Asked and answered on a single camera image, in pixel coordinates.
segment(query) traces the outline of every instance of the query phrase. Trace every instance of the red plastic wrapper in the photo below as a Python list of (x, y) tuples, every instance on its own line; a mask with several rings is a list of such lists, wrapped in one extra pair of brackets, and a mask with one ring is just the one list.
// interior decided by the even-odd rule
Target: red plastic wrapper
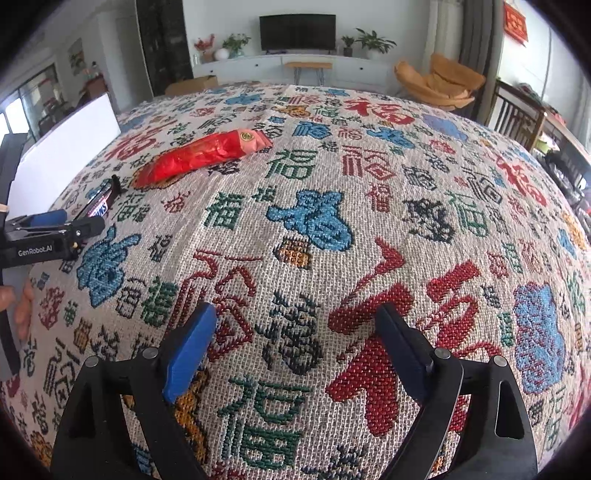
[(272, 146), (262, 132), (239, 128), (195, 140), (183, 147), (161, 153), (149, 162), (134, 181), (141, 189), (181, 173), (241, 158)]

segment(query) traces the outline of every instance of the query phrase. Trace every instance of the tv screen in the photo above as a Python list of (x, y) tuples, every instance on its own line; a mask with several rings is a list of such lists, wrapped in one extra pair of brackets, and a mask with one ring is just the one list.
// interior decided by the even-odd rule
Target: tv screen
[(336, 48), (335, 15), (267, 15), (260, 22), (263, 50)]

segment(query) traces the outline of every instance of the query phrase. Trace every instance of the silver bolt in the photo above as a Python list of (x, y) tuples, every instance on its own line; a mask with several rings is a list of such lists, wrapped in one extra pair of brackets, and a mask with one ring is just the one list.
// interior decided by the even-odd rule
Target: silver bolt
[(452, 353), (447, 348), (437, 347), (435, 349), (435, 356), (441, 360), (447, 360), (451, 355)]
[(84, 364), (88, 368), (96, 367), (99, 364), (99, 358), (96, 355), (90, 356), (85, 360)]
[(495, 355), (492, 359), (494, 363), (496, 363), (499, 367), (506, 367), (507, 366), (507, 359), (504, 356)]
[(146, 360), (152, 360), (153, 358), (156, 358), (157, 355), (158, 355), (158, 349), (155, 346), (149, 346), (147, 349), (145, 349), (142, 352), (142, 356)]

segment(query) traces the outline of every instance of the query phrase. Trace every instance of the cardboard box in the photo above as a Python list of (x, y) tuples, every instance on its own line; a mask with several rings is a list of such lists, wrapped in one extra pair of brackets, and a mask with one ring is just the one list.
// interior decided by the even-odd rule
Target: cardboard box
[(202, 92), (214, 87), (217, 87), (217, 77), (215, 75), (208, 75), (206, 77), (197, 77), (195, 79), (172, 83), (166, 87), (164, 94), (170, 96), (187, 95), (188, 93)]

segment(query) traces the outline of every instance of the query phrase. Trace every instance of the green plant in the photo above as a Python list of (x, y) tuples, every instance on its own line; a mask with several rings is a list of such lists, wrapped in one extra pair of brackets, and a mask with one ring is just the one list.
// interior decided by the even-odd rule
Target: green plant
[(355, 38), (348, 37), (347, 35), (344, 35), (340, 39), (344, 42), (345, 47), (347, 47), (347, 48), (351, 48), (353, 46), (353, 44), (355, 43)]
[(379, 50), (381, 53), (388, 53), (392, 48), (392, 45), (396, 45), (396, 42), (392, 40), (378, 37), (375, 30), (372, 30), (371, 33), (361, 30), (360, 28), (356, 28), (356, 30), (361, 34), (357, 41), (361, 43), (363, 48), (367, 47), (370, 50)]
[(237, 52), (242, 49), (250, 41), (250, 37), (244, 33), (232, 34), (226, 40), (224, 40), (222, 47), (227, 48), (230, 51)]

